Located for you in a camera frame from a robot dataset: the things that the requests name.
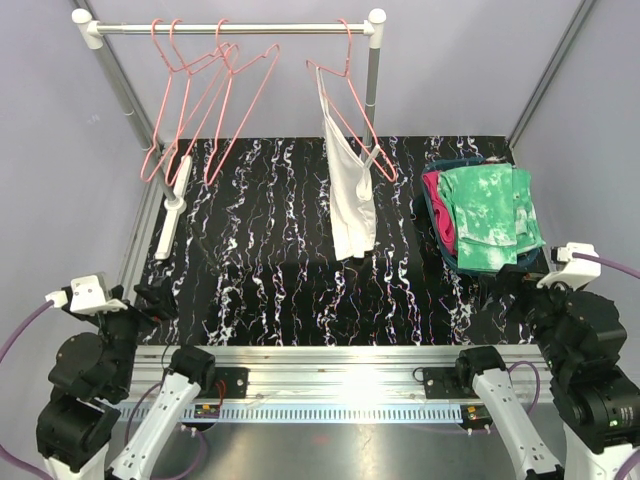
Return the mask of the green white tie-dye trousers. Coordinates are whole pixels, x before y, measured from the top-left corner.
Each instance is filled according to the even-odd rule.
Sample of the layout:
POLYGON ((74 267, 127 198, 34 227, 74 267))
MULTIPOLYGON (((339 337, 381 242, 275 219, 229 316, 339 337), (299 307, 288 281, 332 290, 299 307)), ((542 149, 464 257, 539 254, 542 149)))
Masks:
POLYGON ((545 245, 526 170, 504 163, 453 168, 439 174, 438 192, 462 270, 497 272, 545 245))

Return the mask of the magenta trousers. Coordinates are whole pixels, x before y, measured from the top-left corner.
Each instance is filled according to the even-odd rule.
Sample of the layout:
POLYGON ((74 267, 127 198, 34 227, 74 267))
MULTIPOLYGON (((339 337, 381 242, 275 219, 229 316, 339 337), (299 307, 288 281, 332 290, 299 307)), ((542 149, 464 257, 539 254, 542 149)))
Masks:
POLYGON ((450 254, 456 253, 456 233, 455 225, 452 221, 451 215, 447 206, 442 201, 439 190, 439 172, 431 171, 425 173, 423 176, 423 182, 427 189, 429 198, 431 200, 434 217, 436 220, 437 231, 440 235, 440 239, 445 248, 450 254))

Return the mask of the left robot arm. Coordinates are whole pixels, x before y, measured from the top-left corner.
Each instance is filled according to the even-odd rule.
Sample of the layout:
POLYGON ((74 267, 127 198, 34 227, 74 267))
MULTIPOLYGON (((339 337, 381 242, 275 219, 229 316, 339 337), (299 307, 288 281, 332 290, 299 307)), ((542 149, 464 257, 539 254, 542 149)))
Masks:
POLYGON ((37 420, 36 443, 54 479, 150 478, 187 405, 215 389, 214 356, 194 346, 179 348, 150 412, 121 453, 106 460, 120 417, 116 406, 129 396, 138 335, 178 316, 169 279, 134 290, 144 307, 125 300, 122 286, 105 289, 97 276, 74 279, 52 298, 97 329, 66 340, 48 375, 53 389, 37 420))

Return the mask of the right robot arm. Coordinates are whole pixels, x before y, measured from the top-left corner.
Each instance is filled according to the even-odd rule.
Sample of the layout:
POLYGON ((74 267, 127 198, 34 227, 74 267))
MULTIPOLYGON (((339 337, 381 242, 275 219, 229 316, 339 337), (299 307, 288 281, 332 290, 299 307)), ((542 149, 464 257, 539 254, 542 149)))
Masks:
POLYGON ((559 461, 516 399, 495 347, 461 351, 455 387, 487 408, 516 478, 638 478, 639 388, 618 365, 627 332, 614 302, 585 290, 568 269, 534 276, 506 266, 496 279, 513 288, 509 312, 530 329, 549 369, 566 440, 566 459, 559 461))

